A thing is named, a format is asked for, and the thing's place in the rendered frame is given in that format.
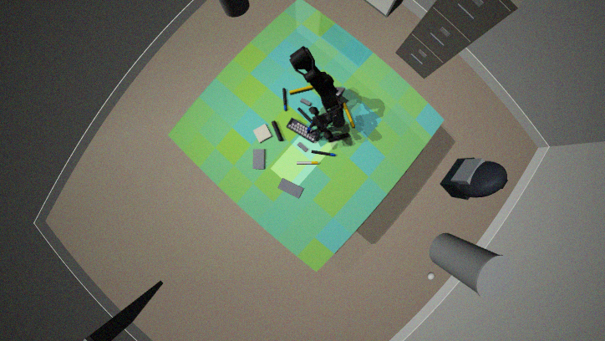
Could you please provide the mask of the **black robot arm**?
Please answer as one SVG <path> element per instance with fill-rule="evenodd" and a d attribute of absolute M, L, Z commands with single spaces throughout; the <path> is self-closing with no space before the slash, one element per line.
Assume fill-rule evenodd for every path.
<path fill-rule="evenodd" d="M 310 83 L 318 95 L 321 96 L 322 105 L 327 115 L 332 116 L 333 126 L 336 128 L 343 127 L 345 125 L 345 118 L 343 117 L 344 106 L 336 95 L 338 90 L 333 86 L 334 80 L 332 76 L 325 72 L 321 72 L 317 68 L 314 57 L 305 46 L 302 46 L 297 52 L 291 54 L 289 61 L 296 72 L 303 75 L 306 81 Z M 298 69 L 305 69 L 307 73 L 301 73 Z M 334 107 L 335 105 L 337 106 Z M 318 128 L 325 130 L 328 127 L 329 118 L 326 118 L 325 113 L 323 113 L 314 119 L 313 122 Z"/>

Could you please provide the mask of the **black keyboard with white keys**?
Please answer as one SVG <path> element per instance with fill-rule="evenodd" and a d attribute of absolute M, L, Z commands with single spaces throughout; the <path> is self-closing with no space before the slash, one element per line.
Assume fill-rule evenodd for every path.
<path fill-rule="evenodd" d="M 303 123 L 299 122 L 298 120 L 295 120 L 293 117 L 291 117 L 291 119 L 288 121 L 286 127 L 291 131 L 294 131 L 303 136 L 304 138 L 312 141 L 313 143 L 319 134 L 318 132 L 312 132 L 308 134 L 308 127 Z"/>

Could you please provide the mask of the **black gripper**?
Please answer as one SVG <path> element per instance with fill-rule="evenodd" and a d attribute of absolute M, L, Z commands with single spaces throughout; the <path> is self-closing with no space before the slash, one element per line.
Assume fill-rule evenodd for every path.
<path fill-rule="evenodd" d="M 309 111 L 310 111 L 310 113 L 311 113 L 311 114 L 315 114 L 315 116 L 313 117 L 313 120 L 314 120 L 314 119 L 316 119 L 316 118 L 319 116 L 319 114 L 320 114 L 320 113 L 319 113 L 319 110 L 318 110 L 318 108 L 317 108 L 317 107 L 311 107 L 311 108 L 309 109 Z M 331 115 L 327 115 L 327 113 L 325 113 L 325 117 L 326 117 L 326 118 L 329 118 L 329 122 L 328 122 L 328 124 L 330 124 L 331 122 L 333 122 L 333 121 L 332 121 L 332 116 L 331 116 Z M 310 128 L 312 128 L 314 125 L 315 125 L 315 123 L 314 123 L 314 122 L 312 122 L 312 123 L 310 124 L 310 126 L 309 126 L 309 127 L 310 127 Z M 327 128 L 326 128 L 325 130 L 323 130 L 322 128 L 317 128 L 317 129 L 315 129 L 314 131 L 310 131 L 309 133 L 312 133 L 312 132 L 319 132 L 319 131 L 320 131 L 321 133 L 324 133 L 324 136 L 325 136 L 325 138 L 326 138 L 326 139 L 333 138 L 332 133 L 331 133 L 331 132 L 330 132 L 330 130 L 328 130 Z"/>

